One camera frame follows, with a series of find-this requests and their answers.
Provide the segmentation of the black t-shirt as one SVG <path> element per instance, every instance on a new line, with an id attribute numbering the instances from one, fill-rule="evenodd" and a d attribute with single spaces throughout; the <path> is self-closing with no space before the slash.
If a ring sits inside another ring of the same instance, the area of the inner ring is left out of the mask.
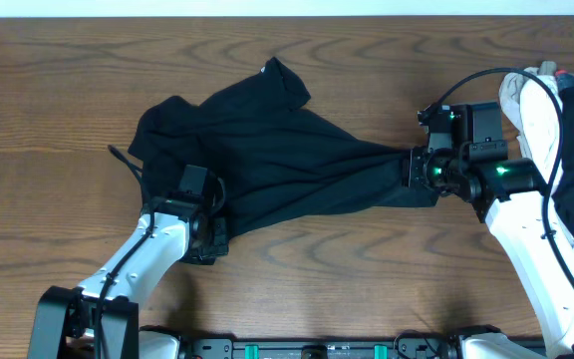
<path id="1" fill-rule="evenodd" d="M 148 109 L 129 153 L 153 196 L 177 189 L 187 165 L 214 172 L 233 236 L 306 215 L 435 206 L 434 192 L 403 185 L 409 151 L 353 137 L 307 110 L 309 99 L 303 81 L 272 58 L 199 105 L 172 96 Z"/>

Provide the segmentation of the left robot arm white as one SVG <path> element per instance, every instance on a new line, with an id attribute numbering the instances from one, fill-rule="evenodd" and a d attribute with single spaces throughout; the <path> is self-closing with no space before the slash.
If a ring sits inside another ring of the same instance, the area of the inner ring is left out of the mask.
<path id="1" fill-rule="evenodd" d="M 69 340 L 86 336 L 95 358 L 186 357 L 179 335 L 141 328 L 140 310 L 172 266 L 211 264 L 227 254 L 228 241 L 225 218 L 208 206 L 173 199 L 145 206 L 133 234 L 96 273 L 44 292 L 29 357 L 69 357 Z"/>

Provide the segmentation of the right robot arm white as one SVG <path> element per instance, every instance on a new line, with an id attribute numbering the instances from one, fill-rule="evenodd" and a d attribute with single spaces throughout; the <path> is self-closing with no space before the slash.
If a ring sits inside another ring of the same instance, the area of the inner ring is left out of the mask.
<path id="1" fill-rule="evenodd" d="M 574 237 L 544 196 L 534 162 L 512 160 L 503 142 L 415 148 L 403 183 L 472 205 L 510 259 L 539 322 L 545 357 L 574 358 Z"/>

